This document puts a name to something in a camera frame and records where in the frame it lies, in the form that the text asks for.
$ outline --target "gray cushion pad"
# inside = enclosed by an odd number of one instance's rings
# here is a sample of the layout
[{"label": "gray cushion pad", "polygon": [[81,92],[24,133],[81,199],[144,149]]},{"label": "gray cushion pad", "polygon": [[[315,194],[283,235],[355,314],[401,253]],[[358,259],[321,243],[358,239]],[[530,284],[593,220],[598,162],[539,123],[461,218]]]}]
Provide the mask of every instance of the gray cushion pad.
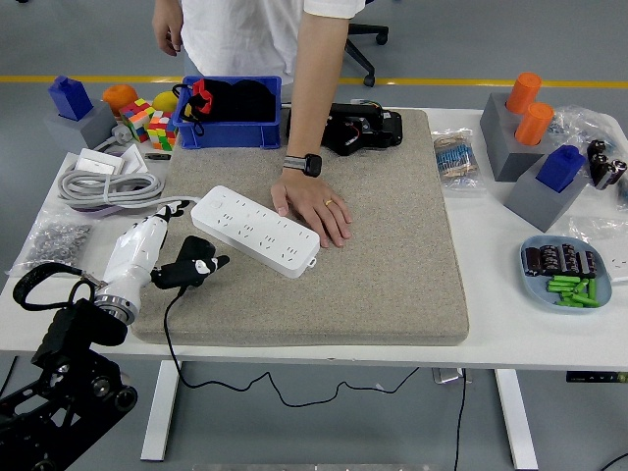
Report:
[{"label": "gray cushion pad", "polygon": [[[188,235],[207,238],[231,263],[187,291],[169,316],[176,343],[226,346],[455,345],[468,334],[427,116],[398,110],[404,140],[340,157],[323,150],[322,177],[348,204],[353,238],[321,249],[291,280],[220,242],[185,215],[171,220],[159,264],[174,262]],[[203,196],[221,184],[273,209],[270,186],[286,149],[206,148],[173,153],[165,195]],[[142,292],[132,324],[164,343],[163,315],[176,289]]]}]

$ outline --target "rubik's cube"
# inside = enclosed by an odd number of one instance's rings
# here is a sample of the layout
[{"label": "rubik's cube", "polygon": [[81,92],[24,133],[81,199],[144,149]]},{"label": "rubik's cube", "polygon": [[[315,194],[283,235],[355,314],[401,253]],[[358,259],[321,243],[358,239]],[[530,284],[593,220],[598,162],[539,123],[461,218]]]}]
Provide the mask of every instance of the rubik's cube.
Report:
[{"label": "rubik's cube", "polygon": [[172,113],[156,111],[148,124],[148,136],[153,147],[160,150],[173,150],[178,129],[172,120]]},{"label": "rubik's cube", "polygon": [[154,114],[155,109],[142,98],[120,109],[122,122],[131,130],[133,137],[140,142],[148,140],[147,125]]}]

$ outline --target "office chair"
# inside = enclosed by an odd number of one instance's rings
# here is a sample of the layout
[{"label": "office chair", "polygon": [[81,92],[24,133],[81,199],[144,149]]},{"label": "office chair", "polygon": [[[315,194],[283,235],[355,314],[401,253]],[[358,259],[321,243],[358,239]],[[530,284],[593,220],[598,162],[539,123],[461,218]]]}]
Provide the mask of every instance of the office chair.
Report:
[{"label": "office chair", "polygon": [[[366,4],[373,2],[374,0],[366,0]],[[383,46],[389,40],[389,27],[388,26],[374,26],[374,25],[349,25],[349,35],[352,34],[377,34],[375,41]],[[364,78],[364,84],[366,86],[375,85],[375,67],[369,62],[369,60],[355,47],[355,44],[351,42],[349,38],[346,39],[344,50],[351,56],[360,66],[366,69],[367,75]]]}]

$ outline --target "power outlet socket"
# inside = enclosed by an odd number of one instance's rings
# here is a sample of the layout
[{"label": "power outlet socket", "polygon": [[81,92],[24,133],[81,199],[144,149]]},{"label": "power outlet socket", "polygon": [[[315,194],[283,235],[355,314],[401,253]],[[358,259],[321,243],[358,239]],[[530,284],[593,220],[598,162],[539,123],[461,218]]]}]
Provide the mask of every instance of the power outlet socket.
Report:
[{"label": "power outlet socket", "polygon": [[628,281],[628,238],[606,238],[591,242],[598,251],[613,283]]},{"label": "power outlet socket", "polygon": [[190,215],[201,231],[288,278],[316,264],[318,234],[225,186],[213,187]]}]

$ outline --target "clear plastic bag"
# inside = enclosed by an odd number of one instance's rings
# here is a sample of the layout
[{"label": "clear plastic bag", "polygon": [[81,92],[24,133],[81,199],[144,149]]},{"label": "clear plastic bag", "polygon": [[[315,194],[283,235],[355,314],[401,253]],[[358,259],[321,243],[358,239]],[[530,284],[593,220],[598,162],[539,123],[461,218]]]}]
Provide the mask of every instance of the clear plastic bag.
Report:
[{"label": "clear plastic bag", "polygon": [[628,179],[625,174],[617,182],[617,210],[628,211]]},{"label": "clear plastic bag", "polygon": [[45,203],[7,275],[21,277],[45,262],[80,268],[85,247],[97,223],[98,220],[65,204]]},{"label": "clear plastic bag", "polygon": [[434,131],[434,152],[444,188],[481,195],[486,187],[473,154],[471,135],[468,129]]},{"label": "clear plastic bag", "polygon": [[566,225],[564,236],[575,237],[586,243],[601,239],[625,238],[628,235],[628,221],[618,219],[571,216]]},{"label": "clear plastic bag", "polygon": [[576,105],[554,108],[548,134],[556,147],[562,144],[574,145],[584,156],[593,140],[604,141],[604,154],[609,159],[622,158],[626,152],[603,114]]}]

